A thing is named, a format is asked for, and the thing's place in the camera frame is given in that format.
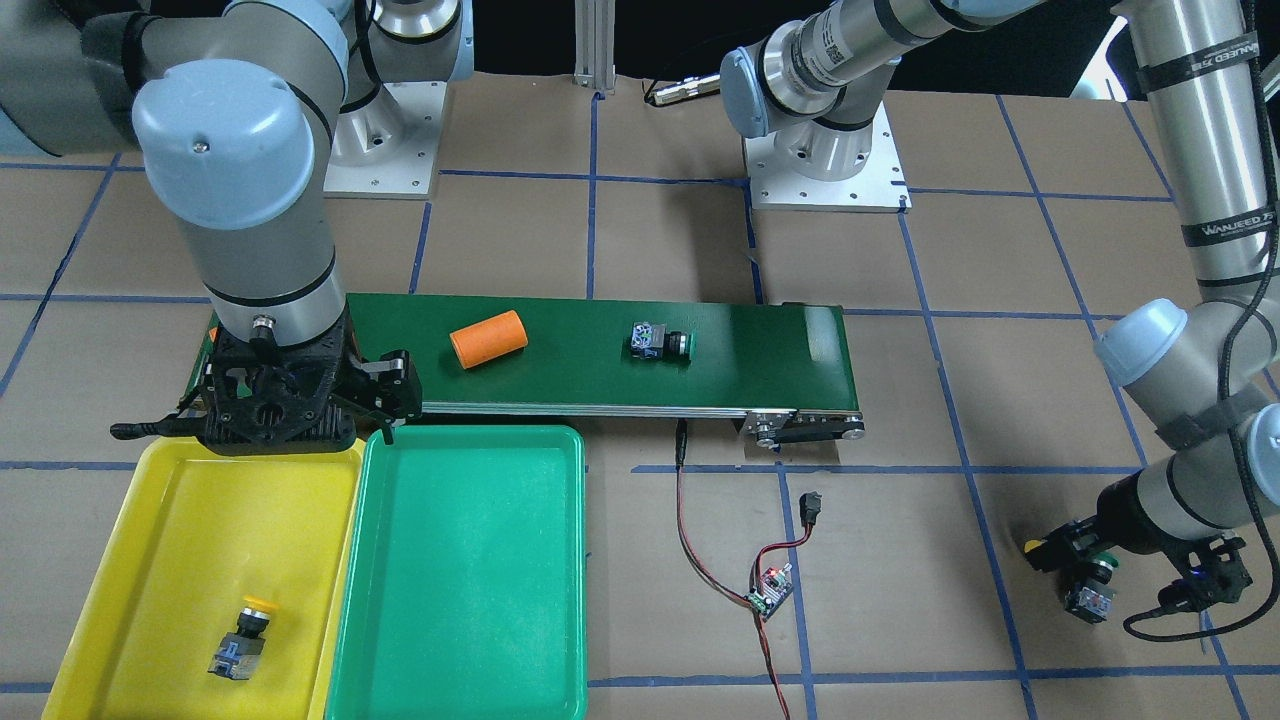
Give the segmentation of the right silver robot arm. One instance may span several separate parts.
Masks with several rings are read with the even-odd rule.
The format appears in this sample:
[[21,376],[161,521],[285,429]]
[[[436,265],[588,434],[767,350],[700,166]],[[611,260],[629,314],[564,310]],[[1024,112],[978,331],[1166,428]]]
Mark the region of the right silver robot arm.
[[470,1],[3,4],[3,152],[136,149],[216,316],[195,386],[116,439],[197,439],[224,456],[385,445],[421,410],[412,355],[365,357],[326,220],[333,160],[384,158],[394,82],[474,72]]

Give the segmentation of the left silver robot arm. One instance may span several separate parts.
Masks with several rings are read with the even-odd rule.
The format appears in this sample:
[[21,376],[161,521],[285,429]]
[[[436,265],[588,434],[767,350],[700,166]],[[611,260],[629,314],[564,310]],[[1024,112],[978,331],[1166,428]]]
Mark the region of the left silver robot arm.
[[[728,53],[724,109],[746,138],[860,132],[901,55],[1029,8],[835,1]],[[1176,569],[1148,619],[1236,602],[1252,583],[1238,532],[1277,512],[1277,404],[1256,379],[1277,360],[1277,191],[1254,14],[1245,1],[1121,1],[1116,13],[1132,32],[1201,301],[1149,301],[1094,345],[1171,455],[1107,487],[1092,518],[1024,547],[1036,570],[1062,573],[1065,607],[1091,623],[1110,607],[1112,548],[1162,553]]]

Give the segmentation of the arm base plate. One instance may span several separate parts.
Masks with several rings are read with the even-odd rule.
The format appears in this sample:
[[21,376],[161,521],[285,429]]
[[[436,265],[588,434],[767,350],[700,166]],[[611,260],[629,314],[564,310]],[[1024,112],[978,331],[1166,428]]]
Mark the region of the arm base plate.
[[324,192],[330,199],[429,200],[449,85],[383,85],[339,115]]
[[884,104],[837,131],[810,120],[742,141],[751,204],[764,211],[905,213],[913,200]]

